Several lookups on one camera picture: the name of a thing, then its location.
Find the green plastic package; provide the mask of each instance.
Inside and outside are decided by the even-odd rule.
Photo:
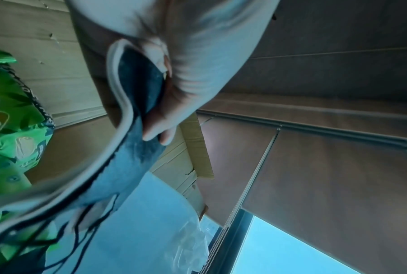
[[[0,62],[15,62],[0,51]],[[37,165],[54,130],[54,122],[7,63],[0,64],[0,158],[21,172]]]

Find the cardboard box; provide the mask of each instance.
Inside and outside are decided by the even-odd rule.
[[[62,175],[95,158],[115,128],[105,116],[65,3],[0,0],[0,49],[17,59],[12,67],[57,124],[39,165],[27,172],[30,181]],[[178,127],[150,171],[201,215],[205,204],[194,182],[214,175],[196,114]]]

